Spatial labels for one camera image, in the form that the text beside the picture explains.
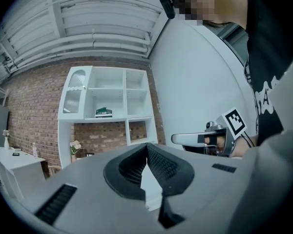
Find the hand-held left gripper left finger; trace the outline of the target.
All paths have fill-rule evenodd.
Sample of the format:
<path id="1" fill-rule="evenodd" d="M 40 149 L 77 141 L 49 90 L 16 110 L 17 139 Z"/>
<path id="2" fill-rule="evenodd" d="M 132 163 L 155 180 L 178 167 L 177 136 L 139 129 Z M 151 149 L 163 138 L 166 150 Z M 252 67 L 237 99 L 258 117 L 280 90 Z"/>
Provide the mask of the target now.
<path id="1" fill-rule="evenodd" d="M 161 224 L 145 207 L 145 202 L 119 196 L 106 183 L 104 167 L 113 158 L 133 150 L 133 146 L 82 158 L 47 179 L 21 204 L 35 214 L 63 185 L 77 190 L 57 217 L 53 230 L 70 234 L 155 234 Z"/>

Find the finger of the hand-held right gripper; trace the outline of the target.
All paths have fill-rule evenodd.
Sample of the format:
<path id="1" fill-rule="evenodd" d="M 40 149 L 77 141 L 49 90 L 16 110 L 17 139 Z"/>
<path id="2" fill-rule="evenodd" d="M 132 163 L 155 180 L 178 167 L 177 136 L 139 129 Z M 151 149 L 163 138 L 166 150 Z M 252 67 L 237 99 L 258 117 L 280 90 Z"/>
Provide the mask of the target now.
<path id="1" fill-rule="evenodd" d="M 227 131 L 225 129 L 218 129 L 207 130 L 199 133 L 173 134 L 171 136 L 171 142 L 183 146 L 206 146 L 205 137 L 212 135 L 224 136 L 226 142 L 226 133 Z"/>

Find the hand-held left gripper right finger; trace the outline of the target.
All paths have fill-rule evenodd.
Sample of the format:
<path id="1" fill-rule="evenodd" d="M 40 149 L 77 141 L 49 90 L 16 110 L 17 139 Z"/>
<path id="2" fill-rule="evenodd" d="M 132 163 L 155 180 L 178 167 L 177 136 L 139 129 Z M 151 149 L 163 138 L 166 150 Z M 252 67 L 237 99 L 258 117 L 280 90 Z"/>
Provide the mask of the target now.
<path id="1" fill-rule="evenodd" d="M 246 234 L 247 190 L 254 151 L 242 159 L 146 146 L 148 166 L 163 189 L 161 220 L 148 234 Z"/>

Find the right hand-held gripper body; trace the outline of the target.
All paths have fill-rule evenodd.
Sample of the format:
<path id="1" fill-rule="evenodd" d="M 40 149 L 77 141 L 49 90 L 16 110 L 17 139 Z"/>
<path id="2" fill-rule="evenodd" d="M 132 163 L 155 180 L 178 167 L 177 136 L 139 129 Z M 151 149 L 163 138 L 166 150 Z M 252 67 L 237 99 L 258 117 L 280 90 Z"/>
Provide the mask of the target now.
<path id="1" fill-rule="evenodd" d="M 235 147 L 236 140 L 246 131 L 247 126 L 234 107 L 228 112 L 223 113 L 216 121 L 209 121 L 206 124 L 205 131 L 218 129 L 225 129 L 227 131 L 223 153 L 218 156 L 229 157 Z"/>

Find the green and white box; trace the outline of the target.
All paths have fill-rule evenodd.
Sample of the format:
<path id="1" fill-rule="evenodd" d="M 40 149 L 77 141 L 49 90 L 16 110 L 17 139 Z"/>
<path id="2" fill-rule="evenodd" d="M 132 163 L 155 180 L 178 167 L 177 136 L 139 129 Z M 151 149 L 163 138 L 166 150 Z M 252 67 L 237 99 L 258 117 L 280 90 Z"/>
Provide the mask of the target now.
<path id="1" fill-rule="evenodd" d="M 95 112 L 95 118 L 108 118 L 113 117 L 113 112 L 110 109 L 107 109 L 106 107 L 97 109 Z"/>

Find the white shelving unit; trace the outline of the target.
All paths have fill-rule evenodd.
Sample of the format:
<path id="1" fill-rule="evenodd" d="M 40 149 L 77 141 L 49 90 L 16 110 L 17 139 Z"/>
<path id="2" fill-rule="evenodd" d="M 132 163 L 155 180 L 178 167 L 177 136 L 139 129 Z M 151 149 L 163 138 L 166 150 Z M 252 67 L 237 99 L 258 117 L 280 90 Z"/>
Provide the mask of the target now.
<path id="1" fill-rule="evenodd" d="M 97 109 L 113 117 L 95 118 Z M 75 123 L 124 122 L 128 145 L 158 143 L 151 93 L 144 70 L 120 67 L 72 67 L 58 110 L 58 151 L 61 167 L 71 164 L 71 127 Z"/>

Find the person's right forearm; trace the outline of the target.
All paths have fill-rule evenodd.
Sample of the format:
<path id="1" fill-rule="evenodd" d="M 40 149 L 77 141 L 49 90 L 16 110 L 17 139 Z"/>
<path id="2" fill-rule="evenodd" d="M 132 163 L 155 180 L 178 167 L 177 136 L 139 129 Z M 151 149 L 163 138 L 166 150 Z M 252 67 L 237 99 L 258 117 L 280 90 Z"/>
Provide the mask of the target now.
<path id="1" fill-rule="evenodd" d="M 251 142 L 247 137 L 239 137 L 236 140 L 235 147 L 230 154 L 230 158 L 243 157 L 246 151 L 252 147 L 256 147 L 258 143 L 258 135 L 250 137 Z"/>

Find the white desk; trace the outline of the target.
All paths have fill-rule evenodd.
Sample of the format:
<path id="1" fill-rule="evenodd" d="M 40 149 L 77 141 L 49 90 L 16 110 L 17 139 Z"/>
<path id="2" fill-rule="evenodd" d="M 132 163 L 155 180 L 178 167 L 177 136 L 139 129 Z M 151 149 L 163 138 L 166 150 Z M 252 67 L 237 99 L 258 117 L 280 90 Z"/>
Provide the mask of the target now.
<path id="1" fill-rule="evenodd" d="M 162 188 L 146 165 L 142 171 L 142 182 L 138 187 L 146 196 L 145 200 L 132 200 L 121 197 L 107 184 L 104 178 L 104 168 L 109 161 L 127 152 L 126 147 L 95 154 L 83 158 L 63 168 L 68 172 L 66 180 L 78 187 L 77 196 L 89 200 L 90 205 L 99 209 L 109 208 L 112 211 L 127 209 L 142 209 L 143 203 L 148 211 L 157 210 L 161 206 Z"/>

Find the person's right hand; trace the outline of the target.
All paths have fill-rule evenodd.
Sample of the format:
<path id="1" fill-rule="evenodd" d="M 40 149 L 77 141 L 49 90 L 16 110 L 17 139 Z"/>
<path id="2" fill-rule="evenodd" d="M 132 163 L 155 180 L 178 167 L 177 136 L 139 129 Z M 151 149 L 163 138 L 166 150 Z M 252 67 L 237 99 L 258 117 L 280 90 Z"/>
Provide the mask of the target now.
<path id="1" fill-rule="evenodd" d="M 218 156 L 223 153 L 225 147 L 225 137 L 224 136 L 206 136 L 206 153 L 211 156 Z"/>

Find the wooden chair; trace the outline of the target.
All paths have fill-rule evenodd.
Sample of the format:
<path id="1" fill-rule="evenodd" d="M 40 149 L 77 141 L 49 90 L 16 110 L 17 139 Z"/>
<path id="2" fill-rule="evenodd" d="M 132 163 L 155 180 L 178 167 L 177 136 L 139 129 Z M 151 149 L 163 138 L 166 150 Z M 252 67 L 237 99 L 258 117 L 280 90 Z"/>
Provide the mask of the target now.
<path id="1" fill-rule="evenodd" d="M 61 169 L 62 169 L 61 166 L 48 165 L 49 176 L 52 177 L 53 175 L 61 171 Z"/>

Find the pink flowers in vase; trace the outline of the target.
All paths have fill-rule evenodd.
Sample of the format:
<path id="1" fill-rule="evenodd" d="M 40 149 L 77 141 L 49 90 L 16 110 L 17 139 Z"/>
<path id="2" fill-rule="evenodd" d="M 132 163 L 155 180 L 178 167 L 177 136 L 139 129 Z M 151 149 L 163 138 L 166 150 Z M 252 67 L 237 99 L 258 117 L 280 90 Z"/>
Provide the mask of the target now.
<path id="1" fill-rule="evenodd" d="M 74 163 L 77 160 L 76 153 L 80 151 L 83 147 L 78 140 L 70 142 L 69 145 L 70 145 L 71 162 Z"/>

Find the person's black and white shirt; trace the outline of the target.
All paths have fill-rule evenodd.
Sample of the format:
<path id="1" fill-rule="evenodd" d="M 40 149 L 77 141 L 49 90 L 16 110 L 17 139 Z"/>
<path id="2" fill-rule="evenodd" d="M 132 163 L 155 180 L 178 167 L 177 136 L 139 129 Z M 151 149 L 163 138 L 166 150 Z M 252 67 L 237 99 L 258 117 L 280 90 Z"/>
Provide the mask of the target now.
<path id="1" fill-rule="evenodd" d="M 257 144 L 283 131 L 269 99 L 293 60 L 293 0 L 248 0 L 248 81 L 257 109 Z"/>

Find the small white writing table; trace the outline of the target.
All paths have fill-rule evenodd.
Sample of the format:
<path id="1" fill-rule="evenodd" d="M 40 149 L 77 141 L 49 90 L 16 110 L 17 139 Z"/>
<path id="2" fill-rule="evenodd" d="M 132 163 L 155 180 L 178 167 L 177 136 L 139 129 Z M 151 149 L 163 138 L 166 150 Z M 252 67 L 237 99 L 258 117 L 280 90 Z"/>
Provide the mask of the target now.
<path id="1" fill-rule="evenodd" d="M 18 201 L 26 199 L 44 181 L 41 162 L 23 151 L 15 152 L 0 147 L 0 181 L 4 191 Z"/>

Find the white vase with flowers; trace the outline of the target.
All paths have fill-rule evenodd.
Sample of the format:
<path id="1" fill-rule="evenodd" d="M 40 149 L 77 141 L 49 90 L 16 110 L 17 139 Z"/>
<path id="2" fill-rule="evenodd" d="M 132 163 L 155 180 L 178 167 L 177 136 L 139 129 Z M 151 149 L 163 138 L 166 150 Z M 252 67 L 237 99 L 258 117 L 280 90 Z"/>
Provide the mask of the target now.
<path id="1" fill-rule="evenodd" d="M 4 148 L 6 150 L 9 150 L 10 149 L 10 145 L 9 145 L 9 137 L 10 137 L 10 133 L 9 133 L 9 130 L 3 130 L 3 136 L 4 136 Z"/>

